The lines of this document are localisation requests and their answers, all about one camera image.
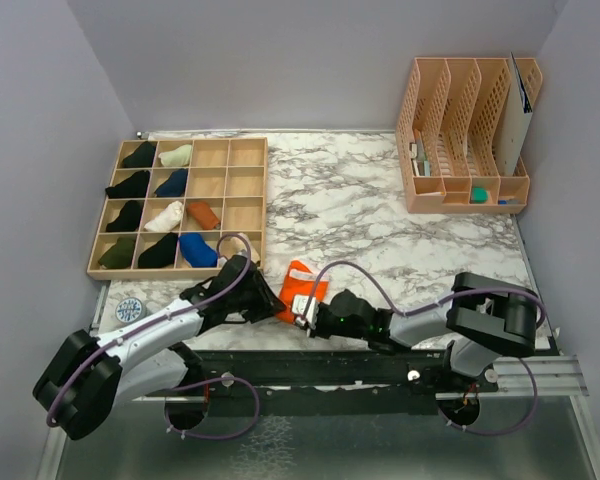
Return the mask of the bright orange underwear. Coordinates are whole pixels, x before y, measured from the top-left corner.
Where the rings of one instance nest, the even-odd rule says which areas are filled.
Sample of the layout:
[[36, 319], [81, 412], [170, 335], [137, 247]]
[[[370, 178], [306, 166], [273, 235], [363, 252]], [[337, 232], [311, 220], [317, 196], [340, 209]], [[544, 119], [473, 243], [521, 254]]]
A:
[[318, 273], [308, 264], [297, 259], [291, 261], [278, 295], [285, 306], [283, 311], [275, 314], [278, 320], [297, 326], [304, 325], [301, 315], [317, 276]]

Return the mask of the rust brown underwear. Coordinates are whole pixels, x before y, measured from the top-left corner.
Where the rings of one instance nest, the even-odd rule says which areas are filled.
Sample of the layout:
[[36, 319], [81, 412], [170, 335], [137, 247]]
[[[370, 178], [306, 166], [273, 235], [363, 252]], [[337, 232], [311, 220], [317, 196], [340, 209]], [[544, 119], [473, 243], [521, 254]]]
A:
[[204, 201], [192, 201], [186, 206], [190, 219], [195, 221], [202, 230], [217, 230], [221, 221], [210, 205]]

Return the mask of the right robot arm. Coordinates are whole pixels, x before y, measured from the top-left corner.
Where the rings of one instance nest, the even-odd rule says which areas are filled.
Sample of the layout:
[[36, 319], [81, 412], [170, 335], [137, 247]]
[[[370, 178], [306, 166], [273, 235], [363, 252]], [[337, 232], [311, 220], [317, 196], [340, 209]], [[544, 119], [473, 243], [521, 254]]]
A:
[[455, 333], [459, 338], [430, 354], [430, 363], [419, 370], [421, 381], [452, 391], [466, 388], [501, 357], [533, 356], [537, 330], [546, 319], [535, 292], [469, 272], [456, 275], [439, 300], [407, 311], [375, 308], [344, 290], [329, 303], [295, 294], [291, 313], [310, 337], [363, 340], [386, 355]]

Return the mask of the beige rolled underwear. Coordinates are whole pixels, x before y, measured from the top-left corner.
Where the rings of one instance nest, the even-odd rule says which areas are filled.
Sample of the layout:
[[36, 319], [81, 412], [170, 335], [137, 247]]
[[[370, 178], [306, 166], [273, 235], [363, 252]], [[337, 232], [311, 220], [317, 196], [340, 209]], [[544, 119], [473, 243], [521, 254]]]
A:
[[250, 257], [250, 260], [255, 264], [259, 265], [261, 262], [260, 254], [257, 249], [253, 246], [251, 240], [245, 233], [236, 233], [229, 239], [230, 242], [230, 256], [240, 255], [243, 257]]

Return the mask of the blue rolled underwear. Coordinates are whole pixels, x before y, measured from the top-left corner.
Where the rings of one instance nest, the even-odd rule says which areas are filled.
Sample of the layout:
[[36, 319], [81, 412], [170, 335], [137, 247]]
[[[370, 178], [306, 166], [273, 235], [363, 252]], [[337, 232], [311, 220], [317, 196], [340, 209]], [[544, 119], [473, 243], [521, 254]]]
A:
[[198, 233], [184, 233], [179, 237], [180, 251], [192, 268], [214, 268], [218, 254]]

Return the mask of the black rolled underwear bottom row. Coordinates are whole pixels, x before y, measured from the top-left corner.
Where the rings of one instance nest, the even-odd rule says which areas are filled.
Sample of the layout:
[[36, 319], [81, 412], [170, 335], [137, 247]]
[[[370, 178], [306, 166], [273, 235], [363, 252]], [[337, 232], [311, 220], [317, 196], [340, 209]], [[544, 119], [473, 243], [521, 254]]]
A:
[[157, 243], [143, 251], [137, 260], [139, 269], [160, 269], [174, 264], [178, 246], [178, 235], [168, 233]]

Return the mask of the navy rolled underwear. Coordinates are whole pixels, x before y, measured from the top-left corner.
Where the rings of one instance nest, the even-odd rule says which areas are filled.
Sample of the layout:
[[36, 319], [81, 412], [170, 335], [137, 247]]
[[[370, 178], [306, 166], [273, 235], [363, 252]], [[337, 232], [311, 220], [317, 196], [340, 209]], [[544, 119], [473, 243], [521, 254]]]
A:
[[184, 194], [187, 184], [188, 170], [177, 169], [170, 174], [170, 176], [161, 183], [154, 194], [159, 198], [167, 197], [180, 197]]

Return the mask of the dark green rolled underwear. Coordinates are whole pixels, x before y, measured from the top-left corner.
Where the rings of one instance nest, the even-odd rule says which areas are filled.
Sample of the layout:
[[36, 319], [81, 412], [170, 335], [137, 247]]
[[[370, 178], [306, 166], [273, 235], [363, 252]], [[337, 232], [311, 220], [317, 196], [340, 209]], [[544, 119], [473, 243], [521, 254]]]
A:
[[136, 240], [131, 237], [118, 238], [98, 259], [98, 265], [108, 270], [129, 268], [133, 261], [135, 243]]

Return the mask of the light green rolled underwear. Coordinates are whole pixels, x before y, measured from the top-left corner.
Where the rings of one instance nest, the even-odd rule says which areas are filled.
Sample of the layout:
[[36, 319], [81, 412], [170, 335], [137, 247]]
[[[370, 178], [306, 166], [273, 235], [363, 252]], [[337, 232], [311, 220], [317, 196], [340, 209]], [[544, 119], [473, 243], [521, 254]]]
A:
[[158, 158], [165, 168], [186, 167], [191, 159], [192, 148], [192, 144], [181, 145], [173, 150], [161, 152]]

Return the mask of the black rolled underwear second row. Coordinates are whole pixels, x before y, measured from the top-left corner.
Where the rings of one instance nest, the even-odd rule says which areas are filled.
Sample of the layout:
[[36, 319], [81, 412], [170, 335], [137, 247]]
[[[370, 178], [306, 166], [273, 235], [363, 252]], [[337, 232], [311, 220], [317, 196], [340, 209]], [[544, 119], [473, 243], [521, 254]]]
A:
[[141, 170], [133, 173], [130, 177], [122, 180], [116, 185], [105, 189], [105, 194], [109, 199], [136, 199], [146, 196], [150, 180], [150, 172]]

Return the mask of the wooden compartment organizer tray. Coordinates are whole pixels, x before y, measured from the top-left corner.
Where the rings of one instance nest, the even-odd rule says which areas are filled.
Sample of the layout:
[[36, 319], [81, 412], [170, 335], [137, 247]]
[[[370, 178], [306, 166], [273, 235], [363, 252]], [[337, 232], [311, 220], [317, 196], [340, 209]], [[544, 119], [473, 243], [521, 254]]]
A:
[[[156, 145], [153, 165], [150, 168], [122, 168], [121, 161], [132, 153], [144, 141]], [[186, 167], [165, 168], [158, 155], [178, 146], [192, 144], [192, 154]], [[130, 177], [133, 173], [148, 170], [150, 180], [144, 198], [109, 199], [105, 194], [105, 203], [91, 255], [87, 266], [88, 274], [98, 280], [141, 280], [141, 279], [193, 279], [206, 278], [216, 274], [221, 265], [230, 256], [229, 239], [236, 233], [245, 233], [264, 260], [265, 224], [266, 224], [266, 184], [267, 184], [268, 144], [264, 138], [216, 138], [216, 139], [157, 139], [128, 140], [121, 144], [116, 158], [110, 182], [113, 186]], [[154, 191], [172, 172], [187, 169], [188, 178], [185, 192], [180, 197], [156, 197]], [[122, 206], [128, 200], [138, 201], [142, 207], [142, 217], [138, 229], [134, 232], [108, 233], [106, 224], [113, 221]], [[142, 229], [145, 209], [149, 203], [180, 200], [184, 204], [184, 213], [180, 226], [175, 231], [151, 233]], [[202, 230], [189, 218], [186, 206], [192, 201], [207, 202], [220, 218], [217, 230]], [[138, 256], [157, 243], [164, 235], [176, 233], [178, 246], [173, 265], [160, 269], [139, 269]], [[179, 237], [184, 233], [198, 233], [218, 254], [214, 268], [192, 268], [180, 251]], [[136, 240], [132, 265], [127, 269], [108, 270], [97, 263], [101, 255], [113, 246], [120, 237]]]

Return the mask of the blue white round tin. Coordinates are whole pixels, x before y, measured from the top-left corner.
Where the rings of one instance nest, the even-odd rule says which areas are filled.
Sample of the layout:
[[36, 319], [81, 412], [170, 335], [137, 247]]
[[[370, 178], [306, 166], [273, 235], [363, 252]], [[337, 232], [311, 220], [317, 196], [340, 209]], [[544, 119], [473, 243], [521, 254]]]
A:
[[122, 299], [114, 309], [114, 318], [120, 324], [131, 324], [147, 316], [147, 308], [137, 297]]

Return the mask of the green object in rack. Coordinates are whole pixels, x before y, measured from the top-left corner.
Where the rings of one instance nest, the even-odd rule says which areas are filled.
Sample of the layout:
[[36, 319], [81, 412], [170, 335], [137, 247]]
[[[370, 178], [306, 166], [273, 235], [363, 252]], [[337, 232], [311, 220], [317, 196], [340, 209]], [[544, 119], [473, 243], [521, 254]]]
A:
[[471, 204], [486, 204], [489, 201], [489, 192], [482, 187], [473, 187], [470, 193]]

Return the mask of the pink plastic file rack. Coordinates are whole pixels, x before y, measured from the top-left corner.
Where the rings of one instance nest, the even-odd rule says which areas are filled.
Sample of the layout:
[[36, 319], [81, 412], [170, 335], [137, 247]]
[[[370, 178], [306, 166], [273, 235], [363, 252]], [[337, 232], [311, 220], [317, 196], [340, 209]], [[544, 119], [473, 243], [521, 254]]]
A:
[[[501, 176], [494, 156], [511, 75], [509, 58], [417, 57], [396, 125], [409, 212], [517, 214], [527, 205], [530, 178], [522, 161]], [[543, 75], [535, 58], [517, 58], [536, 101]], [[489, 192], [471, 204], [473, 187]]]

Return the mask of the aluminium extrusion rail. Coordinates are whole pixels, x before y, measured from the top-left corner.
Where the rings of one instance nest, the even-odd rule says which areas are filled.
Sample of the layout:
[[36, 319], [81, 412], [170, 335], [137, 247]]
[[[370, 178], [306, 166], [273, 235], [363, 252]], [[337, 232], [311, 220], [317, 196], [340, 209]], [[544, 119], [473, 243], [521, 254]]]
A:
[[458, 398], [471, 386], [478, 392], [526, 396], [587, 396], [584, 376], [576, 358], [567, 356], [500, 359], [476, 378], [464, 377], [442, 368], [442, 358], [427, 353], [411, 361], [397, 357], [353, 356], [321, 360], [317, 352], [298, 359], [275, 359], [271, 352], [238, 352], [229, 356], [226, 367], [204, 372], [200, 360], [189, 362], [172, 351], [163, 351], [132, 369], [123, 368], [118, 380], [101, 381], [95, 400], [110, 398], [114, 406], [160, 392], [195, 389], [205, 379], [218, 378], [228, 388], [238, 378], [253, 386], [273, 390], [293, 387], [321, 392], [406, 386], [414, 395]]

